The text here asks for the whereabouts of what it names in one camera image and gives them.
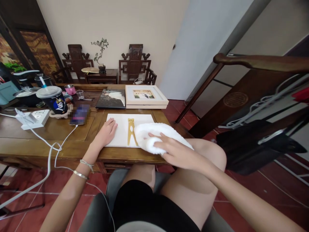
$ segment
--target book cover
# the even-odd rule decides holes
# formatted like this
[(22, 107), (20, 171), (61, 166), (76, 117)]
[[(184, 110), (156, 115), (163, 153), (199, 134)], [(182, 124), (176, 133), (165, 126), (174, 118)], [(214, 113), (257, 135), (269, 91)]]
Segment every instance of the book cover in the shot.
[(103, 89), (97, 102), (98, 109), (125, 109), (126, 94), (125, 90), (107, 90)]

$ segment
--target smartphone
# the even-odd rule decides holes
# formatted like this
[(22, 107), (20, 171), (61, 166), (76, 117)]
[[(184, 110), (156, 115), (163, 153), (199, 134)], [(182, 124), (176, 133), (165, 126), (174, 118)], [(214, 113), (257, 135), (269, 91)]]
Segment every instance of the smartphone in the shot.
[(90, 114), (90, 105), (79, 105), (71, 114), (70, 125), (84, 125)]

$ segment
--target side table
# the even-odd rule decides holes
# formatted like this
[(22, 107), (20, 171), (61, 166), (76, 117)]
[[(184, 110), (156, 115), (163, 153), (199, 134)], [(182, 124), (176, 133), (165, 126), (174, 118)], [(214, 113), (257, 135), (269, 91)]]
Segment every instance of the side table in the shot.
[(106, 74), (89, 73), (88, 75), (85, 75), (85, 78), (88, 84), (99, 84), (106, 82), (118, 84), (117, 73), (117, 69), (106, 69)]

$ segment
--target white towel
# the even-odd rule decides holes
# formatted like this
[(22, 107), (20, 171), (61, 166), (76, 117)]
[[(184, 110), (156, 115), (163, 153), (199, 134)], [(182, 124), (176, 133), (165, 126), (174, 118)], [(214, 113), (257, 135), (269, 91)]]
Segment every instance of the white towel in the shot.
[(148, 133), (152, 133), (153, 135), (160, 136), (160, 132), (165, 134), (167, 137), (179, 141), (180, 143), (186, 145), (193, 150), (191, 144), (189, 144), (177, 131), (175, 131), (173, 127), (164, 123), (144, 123), (134, 128), (136, 141), (143, 150), (148, 151), (152, 154), (163, 155), (164, 153), (166, 153), (165, 150), (154, 147), (155, 142), (162, 142), (162, 140), (157, 137), (150, 137), (148, 135)]

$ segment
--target hand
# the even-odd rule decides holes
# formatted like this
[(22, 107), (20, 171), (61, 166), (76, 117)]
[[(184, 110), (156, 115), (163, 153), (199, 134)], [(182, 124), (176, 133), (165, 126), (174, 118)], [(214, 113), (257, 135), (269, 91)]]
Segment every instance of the hand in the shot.
[(113, 140), (117, 126), (118, 124), (116, 121), (113, 118), (110, 118), (104, 123), (91, 145), (96, 149), (99, 149), (99, 151), (102, 150), (104, 146), (108, 145)]
[(175, 139), (160, 133), (160, 136), (154, 136), (149, 133), (150, 137), (158, 137), (162, 142), (155, 142), (154, 146), (161, 148), (167, 153), (163, 154), (163, 158), (171, 165), (179, 168), (195, 170), (196, 166), (205, 158), (191, 148), (183, 145)]

